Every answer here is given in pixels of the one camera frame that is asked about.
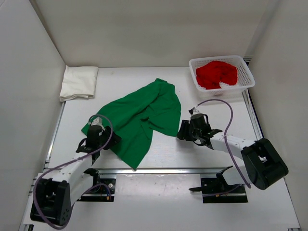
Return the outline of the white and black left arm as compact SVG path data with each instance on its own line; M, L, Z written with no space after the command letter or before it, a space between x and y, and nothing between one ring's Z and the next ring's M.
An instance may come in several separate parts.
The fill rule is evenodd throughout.
M109 126L91 125L68 164L39 176L33 189L31 220L63 229L68 225L75 202L83 195L100 193L110 200L110 187L92 166L101 150L109 150L121 140Z

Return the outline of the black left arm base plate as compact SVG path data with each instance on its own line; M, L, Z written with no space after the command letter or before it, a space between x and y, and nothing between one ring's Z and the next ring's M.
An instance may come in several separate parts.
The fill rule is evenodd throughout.
M85 174L92 176L92 186L78 201L81 202L113 202L116 189L116 174L102 173L90 168Z

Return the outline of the green t shirt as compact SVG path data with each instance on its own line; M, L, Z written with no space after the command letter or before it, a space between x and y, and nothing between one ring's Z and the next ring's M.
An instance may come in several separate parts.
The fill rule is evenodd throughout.
M154 82L104 105L98 112L103 125L111 124L121 142L111 148L122 161L136 169L148 153L153 132L175 137L179 130L181 104L173 84Z

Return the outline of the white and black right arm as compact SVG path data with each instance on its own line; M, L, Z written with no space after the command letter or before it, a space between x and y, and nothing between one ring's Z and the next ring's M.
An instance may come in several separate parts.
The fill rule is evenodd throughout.
M265 190L289 173L286 163L268 139L252 141L227 135L220 129L212 129L205 114L195 114L190 120L183 120L177 138L243 160L243 166L233 163L216 174L212 186L224 193L244 184Z

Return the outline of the white t shirt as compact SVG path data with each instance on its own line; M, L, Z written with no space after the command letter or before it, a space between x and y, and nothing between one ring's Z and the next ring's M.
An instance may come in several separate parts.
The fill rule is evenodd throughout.
M99 68L95 66L66 66L59 96L60 102L76 98L94 98L98 70Z

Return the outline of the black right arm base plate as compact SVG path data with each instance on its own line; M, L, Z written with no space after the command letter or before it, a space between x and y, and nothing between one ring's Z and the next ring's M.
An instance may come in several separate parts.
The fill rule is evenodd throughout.
M189 191L201 192L204 204L247 203L244 185L228 185L223 178L223 173L231 167L226 167L218 172L215 178L201 178L201 186L189 188Z

